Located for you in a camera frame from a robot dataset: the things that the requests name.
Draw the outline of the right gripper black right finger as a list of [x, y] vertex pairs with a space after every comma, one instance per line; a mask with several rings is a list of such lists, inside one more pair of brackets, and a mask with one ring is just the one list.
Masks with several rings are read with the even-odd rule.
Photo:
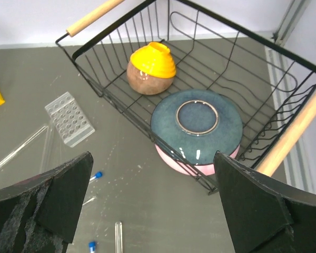
[[235, 252], [316, 252], [316, 194], [221, 152], [213, 163]]

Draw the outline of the blue capped tube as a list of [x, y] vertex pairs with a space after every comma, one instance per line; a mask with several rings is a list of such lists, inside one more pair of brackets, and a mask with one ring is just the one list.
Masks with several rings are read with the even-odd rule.
[[90, 253], [96, 253], [96, 242], [95, 241], [89, 242], [88, 247], [89, 247]]
[[102, 172], [99, 171], [97, 172], [95, 175], [93, 175], [91, 178], [90, 178], [90, 182], [93, 182], [94, 180], [98, 179], [98, 178], [101, 178], [103, 176]]

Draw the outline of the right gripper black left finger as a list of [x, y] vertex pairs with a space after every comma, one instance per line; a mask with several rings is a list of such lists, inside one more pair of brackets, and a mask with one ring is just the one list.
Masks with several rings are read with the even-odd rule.
[[93, 168], [84, 152], [0, 189], [0, 252], [66, 252], [73, 242]]

